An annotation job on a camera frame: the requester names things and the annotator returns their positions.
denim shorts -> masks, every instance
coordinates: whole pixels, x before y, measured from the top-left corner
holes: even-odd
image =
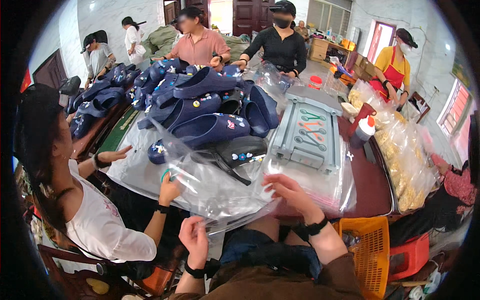
[[[271,243],[275,242],[263,232],[254,229],[241,229],[235,232],[228,240],[220,258],[220,263],[224,265],[238,261],[245,252]],[[303,245],[291,245],[289,247],[292,247],[294,251],[310,261],[310,273],[317,279],[322,267],[315,249]]]

green mat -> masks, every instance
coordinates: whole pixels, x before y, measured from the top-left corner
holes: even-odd
[[[98,149],[97,153],[105,151],[117,151],[120,142],[124,135],[127,133],[130,126],[133,124],[133,119],[137,116],[139,111],[130,107],[121,117],[121,119],[115,124],[110,134],[107,136],[103,144]]]

red lid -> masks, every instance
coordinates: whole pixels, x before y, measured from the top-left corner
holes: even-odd
[[[322,84],[322,79],[318,76],[310,77],[310,81],[313,82],[314,84]]]
[[[372,118],[372,116],[368,116],[368,126],[375,126],[375,120]]]

pink shirt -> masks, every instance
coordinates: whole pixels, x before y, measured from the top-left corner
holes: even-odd
[[[190,65],[209,66],[213,56],[212,53],[222,55],[230,52],[230,48],[225,43],[220,33],[204,27],[202,38],[193,43],[189,33],[182,36],[178,43],[173,47],[172,54],[175,58],[187,61]]]

gray shirt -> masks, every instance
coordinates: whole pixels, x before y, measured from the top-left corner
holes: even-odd
[[[97,74],[105,68],[108,62],[108,56],[113,53],[107,44],[99,44],[100,46],[96,50],[90,52],[90,64],[88,65],[88,77],[90,78],[97,76]]]

